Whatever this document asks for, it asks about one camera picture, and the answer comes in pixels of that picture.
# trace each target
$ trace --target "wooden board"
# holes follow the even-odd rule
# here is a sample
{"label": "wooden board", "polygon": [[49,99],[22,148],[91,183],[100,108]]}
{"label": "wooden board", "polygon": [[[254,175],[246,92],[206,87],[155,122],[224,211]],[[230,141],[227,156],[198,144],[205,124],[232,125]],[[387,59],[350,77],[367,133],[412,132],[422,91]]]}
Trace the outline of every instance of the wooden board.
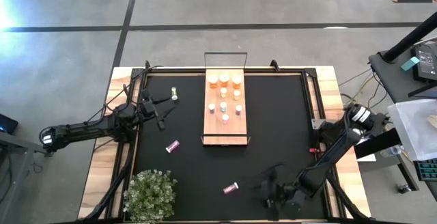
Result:
{"label": "wooden board", "polygon": [[[208,82],[208,77],[211,75],[220,76],[222,74],[228,74],[230,77],[226,93],[226,98],[221,98],[220,89],[221,84],[218,83],[216,88],[211,88]],[[241,77],[241,85],[240,85],[240,98],[238,100],[234,100],[234,87],[232,86],[232,77],[240,76]],[[205,135],[208,134],[229,134],[229,135],[246,135],[247,134],[247,126],[246,126],[246,99],[244,92],[244,71],[243,70],[230,70],[230,69],[221,69],[221,70],[206,70],[205,77],[205,112],[204,112],[204,122],[203,122],[203,133]],[[221,112],[220,103],[227,103],[226,112]],[[210,113],[208,108],[209,104],[215,104],[215,112],[214,114]],[[236,115],[236,106],[242,106],[242,110],[240,115]],[[223,123],[222,116],[223,114],[228,114],[229,121],[227,124]],[[203,138],[204,145],[247,145],[247,137],[210,137],[205,136]]]}
{"label": "wooden board", "polygon": [[[265,67],[246,67],[246,69],[252,68],[265,68]],[[341,101],[340,91],[335,77],[335,71],[332,66],[293,66],[282,67],[287,68],[316,68],[318,74],[318,83],[320,92],[322,94],[322,102],[324,105],[325,115],[327,119],[340,119],[343,115],[343,103]],[[123,89],[123,84],[129,84],[130,73],[132,67],[118,67],[114,68],[111,83],[109,86],[109,92],[107,94],[107,101],[112,99],[120,90]],[[181,69],[181,67],[166,67],[163,69]],[[198,75],[193,73],[178,74],[178,75]],[[315,92],[312,85],[309,85],[311,101],[313,103],[314,113],[318,115],[317,102],[315,101]],[[120,96],[116,101],[121,104],[125,101],[125,95]],[[97,140],[96,146],[100,143],[104,143],[105,139]],[[83,198],[81,207],[79,210],[78,218],[84,217],[89,214],[96,204],[102,199],[105,192],[111,183],[111,175],[113,171],[115,153],[117,146],[114,143],[109,143],[103,147],[103,150],[98,150],[93,153],[91,159],[91,165],[88,172],[87,182],[85,190],[83,192]],[[358,168],[358,162],[356,161],[354,148],[351,148],[341,160],[336,164],[337,173],[339,175],[339,182],[343,190],[348,197],[352,200],[352,203],[367,216],[370,215],[369,205],[361,180],[360,169]],[[337,200],[334,191],[329,188],[330,202],[333,209],[334,216],[338,216]],[[118,193],[114,204],[119,205],[121,200],[121,193]]]}

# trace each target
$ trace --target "white bag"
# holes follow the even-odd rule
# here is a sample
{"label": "white bag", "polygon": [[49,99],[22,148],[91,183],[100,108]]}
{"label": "white bag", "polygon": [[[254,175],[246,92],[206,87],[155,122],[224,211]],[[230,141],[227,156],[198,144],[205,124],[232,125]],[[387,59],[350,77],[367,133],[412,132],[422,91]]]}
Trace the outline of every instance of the white bag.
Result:
{"label": "white bag", "polygon": [[437,100],[398,102],[388,110],[411,160],[437,158],[437,128],[428,121],[429,116],[437,115]]}

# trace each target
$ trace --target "keyboard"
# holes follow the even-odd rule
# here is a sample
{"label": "keyboard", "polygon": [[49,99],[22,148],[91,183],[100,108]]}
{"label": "keyboard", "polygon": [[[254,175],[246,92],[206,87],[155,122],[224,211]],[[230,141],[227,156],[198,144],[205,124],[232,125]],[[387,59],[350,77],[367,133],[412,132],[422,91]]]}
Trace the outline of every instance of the keyboard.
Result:
{"label": "keyboard", "polygon": [[437,158],[415,161],[417,177],[421,181],[437,181]]}

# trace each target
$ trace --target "green plant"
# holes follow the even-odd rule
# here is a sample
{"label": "green plant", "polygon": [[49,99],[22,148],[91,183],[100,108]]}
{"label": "green plant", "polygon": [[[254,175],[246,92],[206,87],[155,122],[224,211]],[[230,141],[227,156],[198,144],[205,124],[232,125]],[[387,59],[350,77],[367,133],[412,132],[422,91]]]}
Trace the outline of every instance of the green plant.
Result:
{"label": "green plant", "polygon": [[132,221],[155,223],[174,214],[172,203],[176,194],[172,187],[178,182],[170,171],[146,170],[132,177],[124,192],[124,212]]}

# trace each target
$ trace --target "gray floor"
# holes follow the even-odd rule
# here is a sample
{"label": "gray floor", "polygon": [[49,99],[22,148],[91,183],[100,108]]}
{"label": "gray floor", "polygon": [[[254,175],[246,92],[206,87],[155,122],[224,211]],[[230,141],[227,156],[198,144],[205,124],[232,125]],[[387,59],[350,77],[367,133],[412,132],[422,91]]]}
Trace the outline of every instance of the gray floor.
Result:
{"label": "gray floor", "polygon": [[[122,25],[128,0],[0,0],[0,27]],[[202,23],[417,22],[434,3],[391,0],[137,0],[131,25]],[[366,70],[367,58],[389,48],[412,28],[130,32],[121,66],[201,66],[205,51],[246,51],[247,64],[332,65],[338,82]],[[86,120],[104,100],[119,32],[1,33],[0,113],[20,122],[17,136],[36,141],[45,126]],[[224,60],[239,65],[241,61]],[[354,94],[361,76],[340,87]],[[370,82],[358,99],[367,104]],[[383,97],[379,90],[371,104]],[[375,110],[385,112],[389,98]],[[52,158],[36,156],[44,171],[30,174],[17,223],[76,218],[92,141],[75,143]],[[363,172],[372,216],[385,221],[435,223],[436,202],[424,185],[398,195],[396,167]]]}

